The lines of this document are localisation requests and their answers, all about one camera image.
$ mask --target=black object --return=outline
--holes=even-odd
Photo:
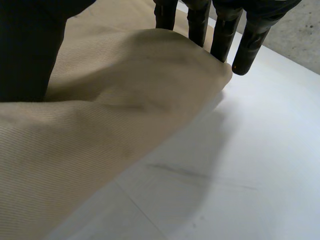
[[[177,0],[153,1],[156,3],[154,11],[156,28],[173,30]],[[211,2],[210,0],[182,1],[189,8],[187,17],[189,39],[203,47]],[[270,28],[300,2],[301,0],[212,0],[217,13],[217,21],[210,53],[223,63],[227,60],[244,9],[247,12],[247,23],[232,71],[238,75],[245,75],[254,62]]]
[[[178,0],[153,0],[157,29],[173,30]],[[188,6],[189,39],[200,47],[204,46],[211,0],[183,0]]]
[[[0,102],[41,102],[67,19],[96,0],[0,0]]]

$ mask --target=concrete floor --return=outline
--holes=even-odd
[[[217,18],[213,6],[210,17]],[[237,31],[243,33],[245,25],[243,14]],[[320,1],[302,0],[271,28],[263,45],[320,74]]]

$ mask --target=beige fabric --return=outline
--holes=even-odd
[[[1,240],[41,239],[230,80],[184,36],[139,30],[154,27],[153,8],[98,1],[69,20],[47,102],[0,104]],[[176,30],[186,23],[177,12]]]

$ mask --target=white surface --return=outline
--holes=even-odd
[[[247,75],[46,239],[319,240],[319,180],[320,76],[262,47]]]

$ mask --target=dark mark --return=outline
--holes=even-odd
[[[173,168],[173,167],[168,166],[166,164],[148,164],[147,166],[151,167],[151,168],[166,170],[168,172],[176,173],[176,174],[187,176],[187,177],[209,179],[209,177],[204,174],[200,174],[200,173],[193,172],[193,171],[183,169],[183,168]]]

